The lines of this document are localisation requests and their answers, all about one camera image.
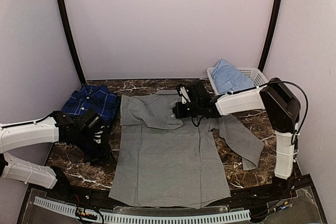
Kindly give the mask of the grey long sleeve shirt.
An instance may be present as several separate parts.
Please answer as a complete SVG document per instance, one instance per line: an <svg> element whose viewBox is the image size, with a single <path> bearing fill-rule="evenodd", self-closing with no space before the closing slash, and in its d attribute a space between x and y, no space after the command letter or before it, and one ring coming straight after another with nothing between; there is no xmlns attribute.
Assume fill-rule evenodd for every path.
<svg viewBox="0 0 336 224"><path fill-rule="evenodd" d="M264 143L234 116L177 119L175 91L123 96L121 142L109 197L133 207L201 208L230 196L213 129L243 161L244 170L258 167Z"/></svg>

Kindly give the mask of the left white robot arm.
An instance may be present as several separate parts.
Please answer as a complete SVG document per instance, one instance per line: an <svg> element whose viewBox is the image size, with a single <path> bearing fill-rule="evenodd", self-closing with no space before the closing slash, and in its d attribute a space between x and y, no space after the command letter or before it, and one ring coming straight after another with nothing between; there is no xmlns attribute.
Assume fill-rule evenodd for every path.
<svg viewBox="0 0 336 224"><path fill-rule="evenodd" d="M70 116L54 111L48 116L27 122L1 125L1 178L34 184L54 193L63 201L74 197L74 189L65 173L56 166L41 166L10 154L11 150L40 143L66 143L83 152L91 165L114 163L108 143L109 126L94 110Z"/></svg>

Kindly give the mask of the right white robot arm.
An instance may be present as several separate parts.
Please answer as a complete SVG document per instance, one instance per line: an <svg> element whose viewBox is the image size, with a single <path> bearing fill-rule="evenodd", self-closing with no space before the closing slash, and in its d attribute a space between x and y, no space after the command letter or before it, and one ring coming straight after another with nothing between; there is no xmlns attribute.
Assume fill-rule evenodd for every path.
<svg viewBox="0 0 336 224"><path fill-rule="evenodd" d="M182 98L172 109L177 119L219 118L238 112L265 110L276 135L276 165L274 175L288 179L297 154L301 105L288 89L289 82L273 78L269 82L226 94L209 94L201 82L177 86Z"/></svg>

